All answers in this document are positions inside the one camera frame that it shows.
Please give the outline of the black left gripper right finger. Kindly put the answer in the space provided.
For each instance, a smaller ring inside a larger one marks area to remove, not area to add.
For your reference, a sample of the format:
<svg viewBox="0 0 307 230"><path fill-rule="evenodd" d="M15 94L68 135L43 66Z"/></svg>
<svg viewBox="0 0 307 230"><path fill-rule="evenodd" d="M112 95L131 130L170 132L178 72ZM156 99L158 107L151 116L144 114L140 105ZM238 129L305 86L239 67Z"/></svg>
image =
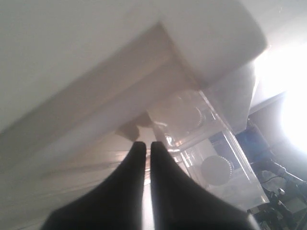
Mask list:
<svg viewBox="0 0 307 230"><path fill-rule="evenodd" d="M251 214L219 199L189 178L162 142L151 144L150 171L155 229L258 229Z"/></svg>

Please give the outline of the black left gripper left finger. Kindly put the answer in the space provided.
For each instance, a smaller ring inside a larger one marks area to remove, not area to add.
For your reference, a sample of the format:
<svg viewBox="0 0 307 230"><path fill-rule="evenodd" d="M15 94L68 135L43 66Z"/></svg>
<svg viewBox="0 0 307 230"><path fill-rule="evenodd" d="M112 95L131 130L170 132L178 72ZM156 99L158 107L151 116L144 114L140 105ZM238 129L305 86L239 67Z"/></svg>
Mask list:
<svg viewBox="0 0 307 230"><path fill-rule="evenodd" d="M53 211L43 230L140 230L146 145L134 142L122 163L96 188Z"/></svg>

